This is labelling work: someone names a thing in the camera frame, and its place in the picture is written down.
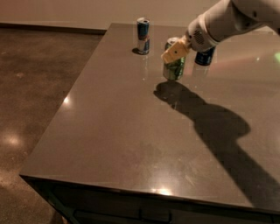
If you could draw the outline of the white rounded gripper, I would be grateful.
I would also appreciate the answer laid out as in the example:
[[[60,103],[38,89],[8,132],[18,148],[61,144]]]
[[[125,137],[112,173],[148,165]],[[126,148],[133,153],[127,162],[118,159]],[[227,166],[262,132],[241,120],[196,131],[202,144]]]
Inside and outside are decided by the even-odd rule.
[[[190,52],[190,47],[195,52],[204,52],[219,44],[208,32],[204,14],[199,15],[188,25],[185,36],[188,43],[180,39],[161,55],[165,64],[184,58]]]

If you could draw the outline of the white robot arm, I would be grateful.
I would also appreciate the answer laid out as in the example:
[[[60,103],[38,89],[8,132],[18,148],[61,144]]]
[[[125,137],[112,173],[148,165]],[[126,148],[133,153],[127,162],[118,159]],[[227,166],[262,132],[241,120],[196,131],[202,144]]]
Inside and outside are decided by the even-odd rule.
[[[225,39],[268,26],[280,31],[280,0],[220,0],[194,19],[185,35],[161,56],[165,64],[185,57],[190,50],[204,52]]]

